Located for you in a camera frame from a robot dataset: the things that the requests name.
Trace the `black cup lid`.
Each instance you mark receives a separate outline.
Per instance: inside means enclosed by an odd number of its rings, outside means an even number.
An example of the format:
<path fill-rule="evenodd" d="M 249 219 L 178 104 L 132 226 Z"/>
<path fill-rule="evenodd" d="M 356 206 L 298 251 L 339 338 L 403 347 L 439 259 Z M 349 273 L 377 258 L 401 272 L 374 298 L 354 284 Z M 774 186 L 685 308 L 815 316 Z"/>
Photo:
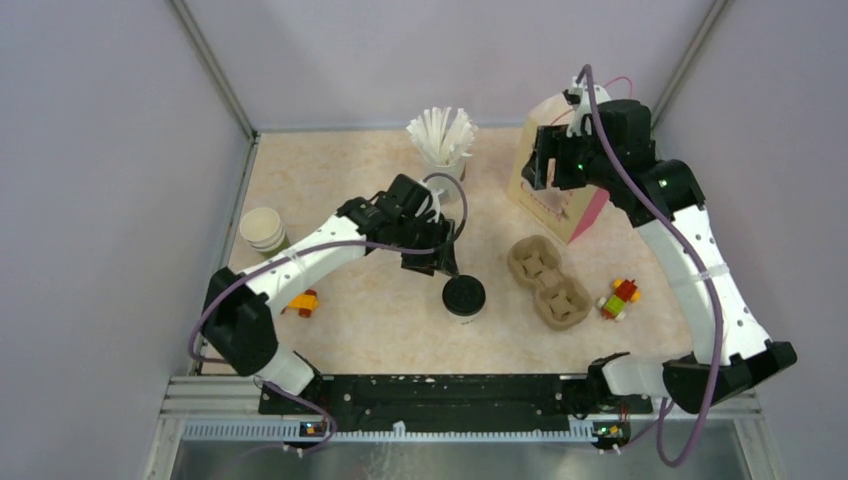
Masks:
<path fill-rule="evenodd" d="M 442 302 L 448 311 L 480 309 L 486 303 L 486 291 L 476 277 L 459 275 L 445 283 Z"/>

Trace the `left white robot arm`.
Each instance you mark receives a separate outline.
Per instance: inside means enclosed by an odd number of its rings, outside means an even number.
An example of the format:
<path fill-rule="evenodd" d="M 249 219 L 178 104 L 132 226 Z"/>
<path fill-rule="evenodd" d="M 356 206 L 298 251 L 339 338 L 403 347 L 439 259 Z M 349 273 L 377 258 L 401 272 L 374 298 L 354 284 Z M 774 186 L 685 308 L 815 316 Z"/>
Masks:
<path fill-rule="evenodd" d="M 336 269 L 375 250 L 397 252 L 402 268 L 432 276 L 459 274 L 454 244 L 465 229 L 441 210 L 428 179 L 399 174 L 372 198 L 341 205 L 318 229 L 269 260 L 239 273 L 228 267 L 210 279 L 204 309 L 188 342 L 203 337 L 242 377 L 270 382 L 297 413 L 319 404 L 316 369 L 282 345 L 274 320 L 298 295 Z"/>

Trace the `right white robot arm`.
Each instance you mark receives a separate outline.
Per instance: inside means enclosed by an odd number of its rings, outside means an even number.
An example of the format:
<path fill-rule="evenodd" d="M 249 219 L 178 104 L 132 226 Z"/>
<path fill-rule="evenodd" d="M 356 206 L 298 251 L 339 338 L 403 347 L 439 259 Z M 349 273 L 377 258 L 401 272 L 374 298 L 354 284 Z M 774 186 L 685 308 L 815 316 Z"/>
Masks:
<path fill-rule="evenodd" d="M 711 232 L 705 197 L 690 167 L 660 160 L 649 108 L 632 99 L 599 103 L 599 139 L 587 99 L 557 95 L 565 119 L 540 125 L 521 175 L 534 190 L 592 185 L 609 194 L 654 253 L 689 326 L 693 350 L 650 359 L 618 353 L 594 361 L 589 404 L 612 412 L 627 396 L 668 397 L 688 413 L 745 392 L 798 361 L 748 309 Z"/>

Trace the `white paper cup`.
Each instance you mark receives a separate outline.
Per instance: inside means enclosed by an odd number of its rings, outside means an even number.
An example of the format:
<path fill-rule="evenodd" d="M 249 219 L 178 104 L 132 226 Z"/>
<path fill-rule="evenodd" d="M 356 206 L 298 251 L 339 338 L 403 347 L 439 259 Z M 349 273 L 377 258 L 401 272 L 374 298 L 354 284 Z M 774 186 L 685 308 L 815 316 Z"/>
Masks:
<path fill-rule="evenodd" d="M 485 312 L 484 308 L 471 310 L 456 310 L 449 311 L 451 316 L 461 325 L 467 325 L 474 322 L 480 315 Z"/>

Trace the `cream pink paper bag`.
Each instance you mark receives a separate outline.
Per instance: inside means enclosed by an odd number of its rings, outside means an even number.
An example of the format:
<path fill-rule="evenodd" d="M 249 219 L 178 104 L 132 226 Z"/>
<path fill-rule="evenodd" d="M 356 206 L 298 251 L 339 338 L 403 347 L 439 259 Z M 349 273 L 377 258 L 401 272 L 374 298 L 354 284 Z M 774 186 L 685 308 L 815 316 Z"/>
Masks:
<path fill-rule="evenodd" d="M 521 132 L 507 187 L 507 197 L 513 203 L 526 210 L 565 244 L 571 243 L 595 223 L 608 203 L 609 193 L 594 186 L 565 191 L 556 188 L 536 191 L 523 179 L 521 169 L 530 159 L 537 128 L 566 125 L 572 116 L 572 108 L 560 93 L 530 110 Z"/>

